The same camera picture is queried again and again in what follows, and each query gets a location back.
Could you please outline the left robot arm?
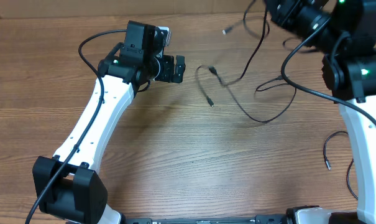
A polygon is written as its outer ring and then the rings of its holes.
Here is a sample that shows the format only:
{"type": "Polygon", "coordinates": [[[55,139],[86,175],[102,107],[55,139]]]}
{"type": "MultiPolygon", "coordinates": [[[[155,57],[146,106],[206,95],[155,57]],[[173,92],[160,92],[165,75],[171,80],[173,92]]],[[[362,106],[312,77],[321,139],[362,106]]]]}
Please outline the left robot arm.
{"type": "Polygon", "coordinates": [[[165,55],[171,30],[129,21],[116,44],[97,66],[96,83],[86,108],[52,157],[34,163],[36,201],[32,209],[72,223],[124,223],[108,204],[99,177],[101,161],[123,112],[153,81],[181,83],[185,59],[165,55]]]}

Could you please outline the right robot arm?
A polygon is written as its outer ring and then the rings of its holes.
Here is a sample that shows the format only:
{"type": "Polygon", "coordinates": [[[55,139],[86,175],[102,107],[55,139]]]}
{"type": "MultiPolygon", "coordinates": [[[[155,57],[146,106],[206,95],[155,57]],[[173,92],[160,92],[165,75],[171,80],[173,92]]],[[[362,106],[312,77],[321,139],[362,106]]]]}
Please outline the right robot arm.
{"type": "Polygon", "coordinates": [[[322,52],[323,80],[338,104],[355,165],[358,201],[353,212],[317,206],[290,208],[287,223],[376,223],[376,0],[268,0],[271,20],[322,52]]]}

